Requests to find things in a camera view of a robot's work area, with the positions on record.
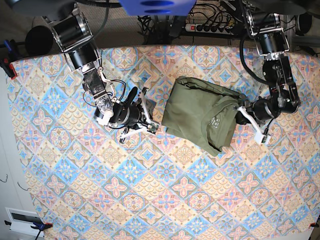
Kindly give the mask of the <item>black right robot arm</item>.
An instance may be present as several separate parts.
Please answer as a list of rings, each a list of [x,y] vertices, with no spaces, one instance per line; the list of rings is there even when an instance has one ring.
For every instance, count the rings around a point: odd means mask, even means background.
[[[114,81],[105,77],[102,66],[96,66],[101,58],[87,19],[77,3],[70,7],[61,15],[44,16],[44,20],[69,67],[82,72],[84,90],[91,93],[95,102],[94,118],[100,125],[113,129],[154,133],[160,124],[152,119],[153,109],[145,97],[147,89],[138,91],[134,87],[125,100],[117,98]]]

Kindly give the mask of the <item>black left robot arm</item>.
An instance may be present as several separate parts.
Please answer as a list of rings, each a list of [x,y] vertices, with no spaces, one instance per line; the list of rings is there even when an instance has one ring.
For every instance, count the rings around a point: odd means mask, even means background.
[[[267,98],[259,97],[252,103],[246,103],[245,110],[259,124],[275,119],[282,113],[295,113],[301,101],[289,58],[285,55],[285,52],[289,51],[289,43],[279,14],[255,11],[243,1],[240,1],[239,5],[246,28],[239,46],[241,64],[254,80],[267,85],[270,93]],[[258,55],[264,58],[263,78],[258,77],[246,64],[246,38],[255,42]]]

